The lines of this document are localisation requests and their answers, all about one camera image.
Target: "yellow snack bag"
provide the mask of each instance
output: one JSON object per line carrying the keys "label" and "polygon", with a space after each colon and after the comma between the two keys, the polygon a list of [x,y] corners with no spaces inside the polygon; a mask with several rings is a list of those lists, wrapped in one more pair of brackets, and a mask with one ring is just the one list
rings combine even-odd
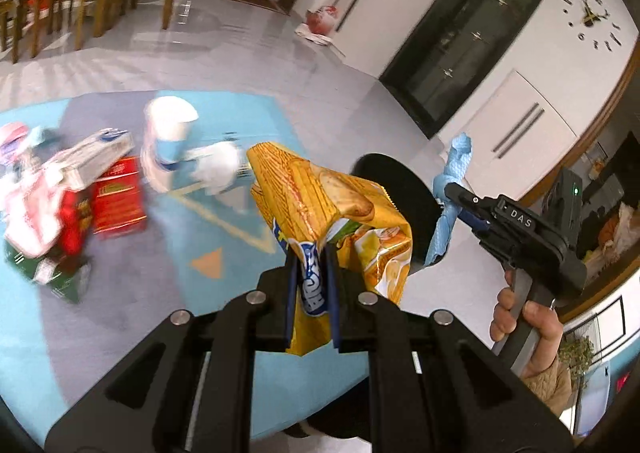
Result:
{"label": "yellow snack bag", "polygon": [[329,342],[319,256],[337,247],[341,267],[362,273],[369,290],[398,303],[409,273],[411,227],[375,182],[316,166],[273,142],[247,151],[260,213],[281,247],[302,264],[293,338],[287,352],[304,355]]}

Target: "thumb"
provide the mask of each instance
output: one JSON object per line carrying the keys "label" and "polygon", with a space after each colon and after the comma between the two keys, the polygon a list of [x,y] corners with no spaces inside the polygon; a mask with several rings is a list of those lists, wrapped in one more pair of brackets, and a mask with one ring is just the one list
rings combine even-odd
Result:
{"label": "thumb", "polygon": [[537,375],[550,367],[556,359],[563,327],[556,311],[527,301],[522,310],[524,319],[540,332],[540,342],[526,368],[526,377]]}

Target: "person's sleeve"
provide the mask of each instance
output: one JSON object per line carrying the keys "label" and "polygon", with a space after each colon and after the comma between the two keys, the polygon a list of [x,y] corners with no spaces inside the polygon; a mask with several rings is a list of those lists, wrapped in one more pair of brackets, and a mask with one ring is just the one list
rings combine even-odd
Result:
{"label": "person's sleeve", "polygon": [[544,372],[522,380],[558,417],[571,396],[571,374],[558,357]]}

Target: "human hand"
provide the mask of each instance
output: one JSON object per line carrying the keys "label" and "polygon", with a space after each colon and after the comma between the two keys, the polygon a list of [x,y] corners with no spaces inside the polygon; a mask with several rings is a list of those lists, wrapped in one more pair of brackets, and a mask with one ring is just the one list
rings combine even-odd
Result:
{"label": "human hand", "polygon": [[[505,271],[504,279],[508,285],[513,282],[514,271]],[[516,303],[516,296],[509,287],[498,293],[498,303],[494,308],[494,320],[489,327],[492,340],[500,341],[506,334],[511,334],[516,328],[516,320],[509,312]],[[524,319],[540,332],[540,341],[531,360],[522,371],[521,377],[526,379],[544,372],[556,359],[560,340],[562,339],[562,324],[555,310],[527,301],[522,308]]]}

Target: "blue play mat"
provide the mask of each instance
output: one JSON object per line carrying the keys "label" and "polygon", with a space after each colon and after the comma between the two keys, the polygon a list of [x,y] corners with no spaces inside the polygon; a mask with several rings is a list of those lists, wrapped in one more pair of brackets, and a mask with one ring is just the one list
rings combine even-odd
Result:
{"label": "blue play mat", "polygon": [[[58,128],[71,146],[101,128],[129,130],[139,154],[143,110],[154,97],[189,101],[199,119],[188,147],[233,133],[244,149],[274,140],[304,154],[273,97],[230,92],[87,94],[0,114],[2,124]],[[199,315],[255,288],[284,253],[249,195],[252,179],[220,197],[185,186],[145,191],[148,227],[116,239],[91,237],[89,289],[78,306],[0,263],[0,395],[40,444],[60,416],[169,313]],[[304,357],[258,353],[252,437],[308,417],[366,376],[366,354],[338,356],[331,344]]]}

